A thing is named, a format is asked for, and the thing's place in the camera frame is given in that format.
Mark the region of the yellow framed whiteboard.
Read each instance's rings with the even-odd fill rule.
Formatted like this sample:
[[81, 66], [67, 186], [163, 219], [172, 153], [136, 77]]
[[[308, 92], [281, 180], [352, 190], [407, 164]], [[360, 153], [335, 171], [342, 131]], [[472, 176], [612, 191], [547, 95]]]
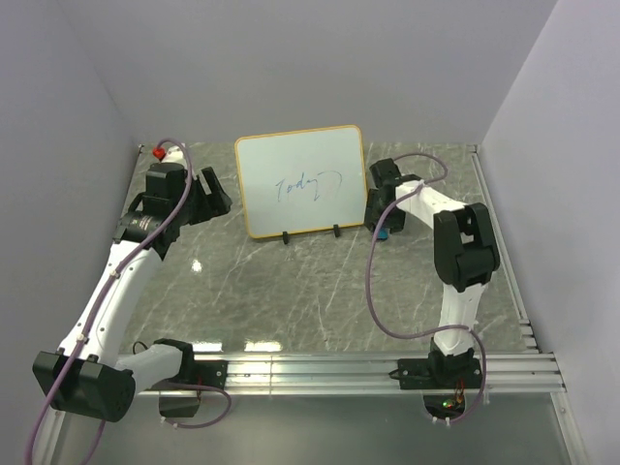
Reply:
[[234, 153], [250, 237], [363, 223], [367, 180], [358, 126], [243, 137]]

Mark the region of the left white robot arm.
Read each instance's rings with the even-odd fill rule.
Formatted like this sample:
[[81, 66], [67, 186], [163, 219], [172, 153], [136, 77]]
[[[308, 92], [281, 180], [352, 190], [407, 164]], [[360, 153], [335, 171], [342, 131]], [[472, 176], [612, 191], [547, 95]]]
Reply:
[[51, 408], [118, 422], [134, 397], [155, 385], [207, 385], [187, 342], [160, 338], [125, 358], [119, 351], [146, 284], [182, 227], [226, 215], [231, 206], [211, 167], [193, 178], [179, 163], [149, 167], [144, 190], [118, 223], [108, 264], [82, 315], [55, 352], [35, 358], [33, 373]]

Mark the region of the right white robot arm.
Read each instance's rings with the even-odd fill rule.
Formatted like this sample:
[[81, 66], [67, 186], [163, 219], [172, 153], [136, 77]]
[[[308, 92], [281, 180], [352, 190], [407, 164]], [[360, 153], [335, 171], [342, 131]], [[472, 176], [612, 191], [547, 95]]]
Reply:
[[412, 216], [433, 232], [433, 260], [443, 284], [440, 321], [428, 331], [425, 358], [397, 362], [391, 378], [404, 389], [479, 388], [482, 347], [473, 333], [481, 297], [501, 264], [488, 208], [439, 193], [431, 180], [404, 174], [395, 160], [384, 159], [370, 169], [364, 225], [373, 243], [403, 230]]

